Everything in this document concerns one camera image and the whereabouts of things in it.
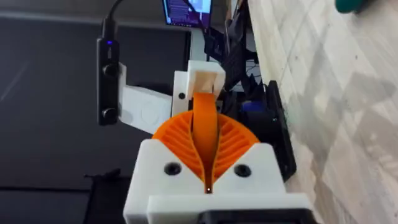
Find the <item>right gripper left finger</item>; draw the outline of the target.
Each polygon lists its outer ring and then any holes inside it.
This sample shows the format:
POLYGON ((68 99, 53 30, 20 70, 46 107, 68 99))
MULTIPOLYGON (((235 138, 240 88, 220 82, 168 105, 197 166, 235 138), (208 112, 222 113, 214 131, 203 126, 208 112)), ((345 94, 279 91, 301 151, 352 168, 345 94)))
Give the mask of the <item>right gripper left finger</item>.
POLYGON ((180 113, 141 142, 126 197, 126 223, 196 223, 205 173, 192 139, 193 113, 180 113))

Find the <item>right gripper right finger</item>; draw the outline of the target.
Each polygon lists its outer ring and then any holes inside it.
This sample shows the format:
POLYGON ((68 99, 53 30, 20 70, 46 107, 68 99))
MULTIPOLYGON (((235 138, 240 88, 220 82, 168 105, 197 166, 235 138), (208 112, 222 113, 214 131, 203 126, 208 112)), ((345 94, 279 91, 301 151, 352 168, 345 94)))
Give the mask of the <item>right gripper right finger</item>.
POLYGON ((213 162, 213 194, 284 193, 284 181, 273 147, 243 124, 218 116, 220 135, 213 162))

